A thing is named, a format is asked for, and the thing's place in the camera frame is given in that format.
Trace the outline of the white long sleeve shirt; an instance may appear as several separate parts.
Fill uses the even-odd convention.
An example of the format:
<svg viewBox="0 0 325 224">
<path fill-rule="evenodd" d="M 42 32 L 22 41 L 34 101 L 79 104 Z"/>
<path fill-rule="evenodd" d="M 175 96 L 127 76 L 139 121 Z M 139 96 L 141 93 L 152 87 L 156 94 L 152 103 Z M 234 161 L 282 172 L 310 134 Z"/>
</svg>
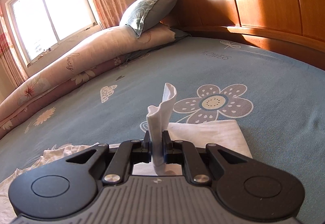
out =
<svg viewBox="0 0 325 224">
<path fill-rule="evenodd" d="M 153 130 L 154 125 L 157 125 L 161 129 L 167 129 L 172 140 L 186 140 L 199 148 L 205 147 L 208 143 L 216 143 L 249 158 L 252 157 L 242 131 L 235 120 L 210 121 L 201 124 L 170 122 L 172 104 L 176 101 L 176 97 L 176 88 L 172 84 L 166 83 L 162 102 L 158 107 L 148 107 L 147 117 L 149 118 L 150 130 Z M 88 145 L 65 144 L 59 148 L 44 150 L 43 154 L 30 167 L 17 168 L 9 177 L 4 179 L 1 182 L 1 223 L 11 223 L 16 218 L 8 197 L 9 186 L 16 177 L 89 147 Z"/>
</svg>

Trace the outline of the blue floral bed sheet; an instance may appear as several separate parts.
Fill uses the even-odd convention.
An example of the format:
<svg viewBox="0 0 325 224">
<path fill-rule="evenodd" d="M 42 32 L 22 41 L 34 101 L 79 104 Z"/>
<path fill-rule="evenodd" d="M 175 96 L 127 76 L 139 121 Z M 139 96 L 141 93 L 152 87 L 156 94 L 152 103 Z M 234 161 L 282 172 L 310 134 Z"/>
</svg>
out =
<svg viewBox="0 0 325 224">
<path fill-rule="evenodd" d="M 254 159 L 295 175 L 305 187 L 303 223 L 324 222 L 324 71 L 226 40 L 187 37 L 171 46 L 93 67 L 1 139 L 1 179 L 45 150 L 141 138 L 147 108 L 177 89 L 172 122 L 234 119 Z"/>
</svg>

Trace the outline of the pink curtain left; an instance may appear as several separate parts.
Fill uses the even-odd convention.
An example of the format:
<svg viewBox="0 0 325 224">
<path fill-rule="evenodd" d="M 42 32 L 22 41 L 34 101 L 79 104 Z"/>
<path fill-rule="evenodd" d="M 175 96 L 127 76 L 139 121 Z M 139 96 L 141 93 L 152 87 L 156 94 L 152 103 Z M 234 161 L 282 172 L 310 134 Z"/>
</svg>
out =
<svg viewBox="0 0 325 224">
<path fill-rule="evenodd" d="M 7 26 L 1 11 L 1 102 L 4 101 L 17 87 L 27 79 L 26 74 L 16 50 L 9 36 Z"/>
</svg>

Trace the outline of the pink floral folded quilt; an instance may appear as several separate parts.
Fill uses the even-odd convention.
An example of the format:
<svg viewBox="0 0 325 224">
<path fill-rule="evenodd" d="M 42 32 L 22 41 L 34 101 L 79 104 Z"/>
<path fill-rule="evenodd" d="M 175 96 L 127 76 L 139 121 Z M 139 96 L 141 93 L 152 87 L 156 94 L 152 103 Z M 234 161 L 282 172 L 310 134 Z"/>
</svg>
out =
<svg viewBox="0 0 325 224">
<path fill-rule="evenodd" d="M 22 83 L 1 103 L 1 136 L 8 134 L 34 113 L 46 94 L 78 74 L 101 63 L 113 62 L 138 50 L 175 41 L 175 32 L 159 23 L 137 37 L 130 26 L 105 29 L 84 39 L 59 59 Z"/>
</svg>

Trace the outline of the window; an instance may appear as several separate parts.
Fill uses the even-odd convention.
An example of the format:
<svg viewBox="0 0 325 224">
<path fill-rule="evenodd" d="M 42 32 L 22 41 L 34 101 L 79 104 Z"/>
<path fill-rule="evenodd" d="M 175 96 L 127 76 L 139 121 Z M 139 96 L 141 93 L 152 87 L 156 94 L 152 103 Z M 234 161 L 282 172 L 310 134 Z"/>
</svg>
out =
<svg viewBox="0 0 325 224">
<path fill-rule="evenodd" d="M 10 0 L 8 8 L 26 65 L 97 26 L 89 0 Z"/>
</svg>

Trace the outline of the wooden headboard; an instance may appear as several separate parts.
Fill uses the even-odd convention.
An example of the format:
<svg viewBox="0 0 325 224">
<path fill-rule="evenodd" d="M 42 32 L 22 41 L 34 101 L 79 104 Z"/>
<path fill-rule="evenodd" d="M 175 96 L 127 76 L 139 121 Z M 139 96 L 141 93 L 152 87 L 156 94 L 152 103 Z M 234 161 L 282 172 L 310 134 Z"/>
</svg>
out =
<svg viewBox="0 0 325 224">
<path fill-rule="evenodd" d="M 324 0 L 178 0 L 164 22 L 324 68 Z"/>
</svg>

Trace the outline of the blue grey pillow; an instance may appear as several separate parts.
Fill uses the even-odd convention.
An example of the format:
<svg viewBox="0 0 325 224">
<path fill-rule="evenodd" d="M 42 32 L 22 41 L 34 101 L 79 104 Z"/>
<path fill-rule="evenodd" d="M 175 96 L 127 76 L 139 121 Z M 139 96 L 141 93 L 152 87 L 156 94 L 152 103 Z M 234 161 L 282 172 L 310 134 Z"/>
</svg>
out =
<svg viewBox="0 0 325 224">
<path fill-rule="evenodd" d="M 136 0 L 126 9 L 119 25 L 130 26 L 137 37 L 156 26 L 175 7 L 178 0 Z"/>
</svg>

